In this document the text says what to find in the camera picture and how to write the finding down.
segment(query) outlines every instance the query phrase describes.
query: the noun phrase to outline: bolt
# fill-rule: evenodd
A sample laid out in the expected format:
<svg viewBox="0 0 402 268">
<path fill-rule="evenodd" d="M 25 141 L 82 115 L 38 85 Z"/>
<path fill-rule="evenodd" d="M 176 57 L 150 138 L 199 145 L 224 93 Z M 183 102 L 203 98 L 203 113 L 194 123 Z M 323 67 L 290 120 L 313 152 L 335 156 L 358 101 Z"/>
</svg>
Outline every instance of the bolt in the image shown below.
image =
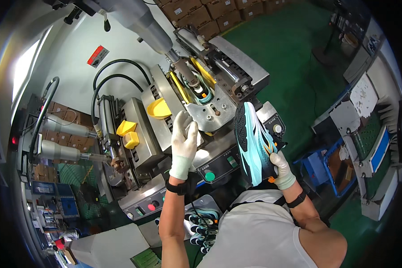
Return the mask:
<svg viewBox="0 0 402 268">
<path fill-rule="evenodd" d="M 244 86 L 241 87 L 241 91 L 242 91 L 242 92 L 246 92 L 247 90 L 249 90 L 249 86 L 248 86 L 248 85 L 245 84 Z"/>
</svg>

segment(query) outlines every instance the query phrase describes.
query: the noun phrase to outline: worker's right hand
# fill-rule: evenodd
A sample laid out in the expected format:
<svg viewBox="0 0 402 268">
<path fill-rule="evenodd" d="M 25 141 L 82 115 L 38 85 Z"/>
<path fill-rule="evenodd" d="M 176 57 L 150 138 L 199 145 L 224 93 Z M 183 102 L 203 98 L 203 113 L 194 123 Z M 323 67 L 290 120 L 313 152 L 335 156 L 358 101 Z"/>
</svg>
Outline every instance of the worker's right hand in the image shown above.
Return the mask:
<svg viewBox="0 0 402 268">
<path fill-rule="evenodd" d="M 296 181 L 296 177 L 290 171 L 289 164 L 287 163 L 283 153 L 279 151 L 278 153 L 270 154 L 270 161 L 278 168 L 278 177 L 274 181 L 277 187 L 280 190 L 284 190 L 292 186 Z"/>
<path fill-rule="evenodd" d="M 172 168 L 170 176 L 180 180 L 188 178 L 189 168 L 197 152 L 198 124 L 187 111 L 180 111 L 173 125 Z"/>
</svg>

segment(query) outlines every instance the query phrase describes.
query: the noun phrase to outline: white button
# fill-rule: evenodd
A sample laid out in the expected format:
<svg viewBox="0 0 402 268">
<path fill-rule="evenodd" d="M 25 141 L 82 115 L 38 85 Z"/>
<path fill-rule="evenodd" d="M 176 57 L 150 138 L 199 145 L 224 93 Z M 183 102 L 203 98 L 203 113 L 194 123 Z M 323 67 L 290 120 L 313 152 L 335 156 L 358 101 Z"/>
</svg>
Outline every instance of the white button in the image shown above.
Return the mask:
<svg viewBox="0 0 402 268">
<path fill-rule="evenodd" d="M 282 128 L 280 125 L 274 125 L 273 130 L 275 133 L 280 133 Z"/>
</svg>

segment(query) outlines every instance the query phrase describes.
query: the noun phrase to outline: black belt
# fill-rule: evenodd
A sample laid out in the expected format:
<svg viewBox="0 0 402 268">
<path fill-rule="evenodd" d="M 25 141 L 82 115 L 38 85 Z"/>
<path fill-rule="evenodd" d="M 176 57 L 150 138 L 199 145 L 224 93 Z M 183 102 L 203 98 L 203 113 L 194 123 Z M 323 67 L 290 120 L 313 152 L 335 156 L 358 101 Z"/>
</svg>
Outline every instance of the black belt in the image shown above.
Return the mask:
<svg viewBox="0 0 402 268">
<path fill-rule="evenodd" d="M 255 202 L 263 202 L 262 200 L 257 200 L 254 202 L 242 202 L 242 203 L 235 203 L 231 206 L 228 207 L 228 211 L 231 211 L 232 209 L 234 209 L 235 207 L 238 207 L 239 205 L 242 204 L 248 204 L 248 203 L 255 203 Z M 284 204 L 286 204 L 286 199 L 284 199 L 284 196 L 280 197 L 279 199 L 277 199 L 277 201 L 274 202 L 275 205 L 279 205 L 280 207 L 283 206 Z"/>
</svg>

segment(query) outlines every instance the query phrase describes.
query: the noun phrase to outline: red and white warning label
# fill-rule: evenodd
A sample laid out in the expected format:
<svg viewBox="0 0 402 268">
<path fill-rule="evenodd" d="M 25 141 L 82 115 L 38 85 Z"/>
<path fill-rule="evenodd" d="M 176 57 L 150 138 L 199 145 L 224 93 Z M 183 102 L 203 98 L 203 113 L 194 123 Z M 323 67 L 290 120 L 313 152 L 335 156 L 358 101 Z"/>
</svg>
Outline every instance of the red and white warning label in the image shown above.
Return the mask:
<svg viewBox="0 0 402 268">
<path fill-rule="evenodd" d="M 107 49 L 105 49 L 103 46 L 99 46 L 86 63 L 96 68 L 108 53 L 109 51 Z"/>
</svg>

